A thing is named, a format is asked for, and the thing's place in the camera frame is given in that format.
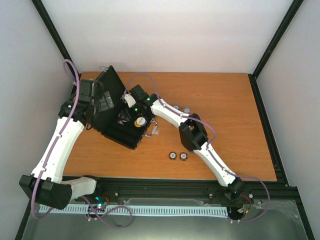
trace wooden table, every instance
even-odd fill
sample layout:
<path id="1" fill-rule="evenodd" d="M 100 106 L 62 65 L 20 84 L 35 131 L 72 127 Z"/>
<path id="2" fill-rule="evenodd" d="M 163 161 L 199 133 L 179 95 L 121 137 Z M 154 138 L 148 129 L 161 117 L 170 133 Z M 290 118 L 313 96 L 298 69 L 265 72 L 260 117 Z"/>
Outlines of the wooden table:
<path id="1" fill-rule="evenodd" d="M 95 79 L 99 72 L 83 72 L 82 79 Z M 126 85 L 133 72 L 119 72 Z M 211 125 L 217 138 L 213 147 L 224 162 L 239 175 L 276 181 L 262 124 L 248 75 L 245 73 L 151 72 L 161 97 L 181 109 L 187 107 Z M 139 75 L 131 87 L 140 84 L 155 93 L 151 81 Z M 178 129 L 158 121 L 159 135 L 144 137 L 136 150 L 130 150 L 95 130 L 84 130 L 76 141 L 64 169 L 65 176 L 162 178 L 215 180 L 215 175 L 196 154 L 187 161 L 169 159 L 170 152 L 186 152 Z M 208 130 L 209 138 L 213 134 Z"/>

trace wall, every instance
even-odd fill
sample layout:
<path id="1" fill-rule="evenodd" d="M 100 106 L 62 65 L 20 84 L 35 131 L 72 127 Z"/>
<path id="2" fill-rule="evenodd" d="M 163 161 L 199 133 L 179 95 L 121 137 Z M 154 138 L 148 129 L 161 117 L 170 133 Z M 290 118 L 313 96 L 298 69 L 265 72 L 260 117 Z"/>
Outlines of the wall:
<path id="1" fill-rule="evenodd" d="M 320 4 L 304 1 L 258 85 L 290 185 L 320 239 Z"/>
<path id="2" fill-rule="evenodd" d="M 43 0 L 79 71 L 252 73 L 292 0 Z"/>
<path id="3" fill-rule="evenodd" d="M 71 90 L 31 1 L 0 2 L 0 235 L 14 239 L 28 198 L 19 186 L 43 155 Z"/>

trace black metal frame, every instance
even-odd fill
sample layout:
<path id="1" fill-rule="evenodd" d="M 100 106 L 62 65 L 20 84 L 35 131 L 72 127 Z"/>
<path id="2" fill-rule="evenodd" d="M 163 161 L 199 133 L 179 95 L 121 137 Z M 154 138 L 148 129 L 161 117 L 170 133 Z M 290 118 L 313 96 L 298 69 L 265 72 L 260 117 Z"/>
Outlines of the black metal frame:
<path id="1" fill-rule="evenodd" d="M 39 12 L 39 15 L 41 16 L 44 24 L 50 32 L 62 56 L 65 59 L 71 60 L 71 57 L 64 43 L 62 42 L 53 22 L 51 21 L 42 1 L 32 0 L 32 2 Z M 255 103 L 259 112 L 263 131 L 277 178 L 276 182 L 265 182 L 270 193 L 270 198 L 272 200 L 294 200 L 297 204 L 307 237 L 310 240 L 313 240 L 315 238 L 311 230 L 305 209 L 303 207 L 298 189 L 296 187 L 291 187 L 288 184 L 285 170 L 257 84 L 257 78 L 259 74 L 263 70 L 272 52 L 276 48 L 278 42 L 280 41 L 281 37 L 283 36 L 284 32 L 286 31 L 287 27 L 289 26 L 291 20 L 294 18 L 302 3 L 303 0 L 293 0 L 290 8 L 285 14 L 281 24 L 275 32 L 270 44 L 266 48 L 253 74 L 248 74 L 248 77 L 250 80 Z M 233 206 L 233 204 L 225 202 L 224 200 L 219 198 L 218 195 L 213 194 L 213 196 L 210 196 L 210 193 L 215 193 L 219 191 L 219 189 L 221 189 L 221 186 L 217 181 L 103 178 L 103 184 L 106 186 L 110 200 L 112 202 L 119 202 L 123 199 L 129 198 L 183 198 L 197 199 L 229 207 Z M 248 191 L 253 194 L 255 199 L 267 198 L 266 191 L 259 182 L 248 181 L 245 183 L 245 185 Z M 29 215 L 30 204 L 25 211 L 20 228 L 15 238 L 16 240 L 22 238 Z"/>

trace gray floor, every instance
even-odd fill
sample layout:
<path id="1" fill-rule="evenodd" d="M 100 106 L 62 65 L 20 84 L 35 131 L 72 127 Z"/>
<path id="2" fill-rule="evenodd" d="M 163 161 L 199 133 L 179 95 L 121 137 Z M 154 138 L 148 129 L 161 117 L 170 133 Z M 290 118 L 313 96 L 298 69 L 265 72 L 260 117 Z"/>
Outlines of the gray floor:
<path id="1" fill-rule="evenodd" d="M 252 207 L 251 218 L 262 210 Z M 233 223 L 214 217 L 133 217 L 131 225 L 112 229 L 100 221 L 87 221 L 84 214 L 49 214 L 43 220 L 29 219 L 24 240 L 304 240 L 303 225 L 295 210 L 270 209 L 250 223 Z M 112 224 L 124 224 L 126 216 L 107 216 Z"/>

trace robotic arm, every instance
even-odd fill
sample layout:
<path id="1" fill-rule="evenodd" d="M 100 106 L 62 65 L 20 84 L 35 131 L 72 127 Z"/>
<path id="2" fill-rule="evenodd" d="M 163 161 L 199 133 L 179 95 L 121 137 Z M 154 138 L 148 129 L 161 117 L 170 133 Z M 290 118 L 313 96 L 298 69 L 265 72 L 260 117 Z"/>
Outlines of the robotic arm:
<path id="1" fill-rule="evenodd" d="M 200 120 L 197 114 L 186 114 L 176 110 L 157 95 L 148 95 L 137 85 L 123 99 L 128 108 L 139 108 L 141 112 L 151 112 L 155 116 L 162 117 L 179 129 L 182 145 L 189 151 L 194 151 L 208 165 L 216 175 L 221 186 L 226 187 L 225 196 L 234 201 L 244 189 L 244 183 L 235 177 L 228 166 L 208 143 L 207 132 L 202 123 L 192 120 Z M 76 109 L 62 135 L 59 134 L 61 127 L 67 120 L 73 106 L 73 96 L 66 101 L 60 109 L 59 119 L 53 137 L 38 165 L 33 169 L 30 176 L 23 175 L 19 185 L 31 199 L 35 183 L 43 171 L 36 192 L 35 202 L 56 209 L 64 209 L 71 200 L 80 196 L 101 194 L 97 185 L 97 178 L 83 176 L 78 179 L 62 181 L 63 171 L 71 150 L 87 124 L 96 114 L 108 108 L 113 108 L 110 95 L 104 92 L 103 83 L 99 80 L 82 80 L 80 82 L 80 95 Z M 58 137 L 45 169 L 43 164 L 55 139 Z"/>

